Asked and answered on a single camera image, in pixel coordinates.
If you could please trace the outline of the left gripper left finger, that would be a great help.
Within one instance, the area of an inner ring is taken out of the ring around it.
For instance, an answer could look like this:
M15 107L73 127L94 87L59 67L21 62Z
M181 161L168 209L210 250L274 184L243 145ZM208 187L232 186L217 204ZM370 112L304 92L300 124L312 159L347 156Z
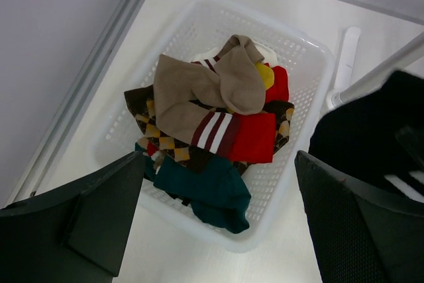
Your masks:
M132 152L1 210L2 282L112 282L119 275L145 162Z

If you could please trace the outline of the brown argyle sock long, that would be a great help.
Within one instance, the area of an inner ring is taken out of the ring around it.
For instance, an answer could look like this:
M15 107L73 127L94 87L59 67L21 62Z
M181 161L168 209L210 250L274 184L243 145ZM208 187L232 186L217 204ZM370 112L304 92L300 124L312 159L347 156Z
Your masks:
M201 173L206 169L206 165L213 157L211 153L170 137L156 126L152 86L126 91L125 101L142 134L148 141L147 152L149 155L160 151L172 158L176 164L192 172ZM276 115L274 152L277 152L289 142L290 121L294 112L294 105L289 102L271 102L269 105L265 104L262 112ZM240 174L244 174L248 167L253 165L247 162L230 161L230 163Z

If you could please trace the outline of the black white-striped sock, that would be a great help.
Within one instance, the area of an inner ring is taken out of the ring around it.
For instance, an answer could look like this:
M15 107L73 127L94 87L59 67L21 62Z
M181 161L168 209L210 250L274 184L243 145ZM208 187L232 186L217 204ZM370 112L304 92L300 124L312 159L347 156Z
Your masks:
M423 202L423 78L394 71L380 89L330 111L308 152L363 182Z

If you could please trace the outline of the tan striped sock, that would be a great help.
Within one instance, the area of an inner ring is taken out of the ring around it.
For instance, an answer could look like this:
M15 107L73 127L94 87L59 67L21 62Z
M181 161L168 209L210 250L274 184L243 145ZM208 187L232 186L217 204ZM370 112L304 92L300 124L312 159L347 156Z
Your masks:
M242 115L259 113L266 99L266 86L256 65L264 55L247 36L234 34L219 50L198 54L191 59L219 77L225 105Z
M240 120L194 101L226 108L219 77L198 64L161 54L153 83L156 126L175 139L227 158Z

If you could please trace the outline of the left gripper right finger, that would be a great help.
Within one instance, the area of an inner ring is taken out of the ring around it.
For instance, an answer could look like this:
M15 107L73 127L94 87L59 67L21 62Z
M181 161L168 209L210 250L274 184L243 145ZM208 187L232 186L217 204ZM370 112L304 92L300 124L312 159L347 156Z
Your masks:
M299 151L295 171L323 282L422 282L423 204Z

